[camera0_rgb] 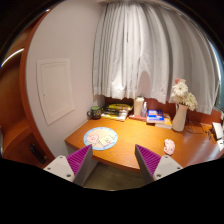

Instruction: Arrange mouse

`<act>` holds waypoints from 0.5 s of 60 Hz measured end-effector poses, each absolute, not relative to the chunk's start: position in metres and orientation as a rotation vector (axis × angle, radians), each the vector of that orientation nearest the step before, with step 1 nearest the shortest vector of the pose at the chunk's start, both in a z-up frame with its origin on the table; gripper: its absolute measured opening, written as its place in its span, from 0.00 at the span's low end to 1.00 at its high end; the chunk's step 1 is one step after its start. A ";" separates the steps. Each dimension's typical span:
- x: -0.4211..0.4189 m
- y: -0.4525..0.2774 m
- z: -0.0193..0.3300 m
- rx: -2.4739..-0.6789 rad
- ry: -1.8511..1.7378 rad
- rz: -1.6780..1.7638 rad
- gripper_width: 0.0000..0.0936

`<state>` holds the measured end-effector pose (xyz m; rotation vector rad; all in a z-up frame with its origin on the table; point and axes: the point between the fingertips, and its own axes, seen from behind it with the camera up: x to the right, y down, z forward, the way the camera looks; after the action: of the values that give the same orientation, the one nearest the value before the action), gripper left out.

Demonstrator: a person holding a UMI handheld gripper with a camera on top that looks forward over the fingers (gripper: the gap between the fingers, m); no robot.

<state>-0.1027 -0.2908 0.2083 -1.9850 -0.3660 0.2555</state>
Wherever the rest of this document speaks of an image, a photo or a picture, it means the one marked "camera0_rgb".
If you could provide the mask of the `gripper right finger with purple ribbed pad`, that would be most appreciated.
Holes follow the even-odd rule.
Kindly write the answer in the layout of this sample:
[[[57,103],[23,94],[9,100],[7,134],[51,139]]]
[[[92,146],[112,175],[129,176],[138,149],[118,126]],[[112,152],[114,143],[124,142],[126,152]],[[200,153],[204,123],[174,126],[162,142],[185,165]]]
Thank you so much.
[[[135,145],[135,157],[146,184],[152,183],[182,169],[182,166],[170,156],[159,156],[140,145]]]

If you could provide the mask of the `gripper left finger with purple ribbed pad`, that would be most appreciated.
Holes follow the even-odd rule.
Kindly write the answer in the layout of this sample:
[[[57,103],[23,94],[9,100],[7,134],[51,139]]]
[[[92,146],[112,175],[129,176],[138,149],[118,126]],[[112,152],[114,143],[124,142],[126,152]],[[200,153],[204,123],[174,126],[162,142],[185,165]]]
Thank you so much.
[[[82,186],[92,160],[92,155],[92,146],[87,145],[67,157],[58,156],[44,170]]]

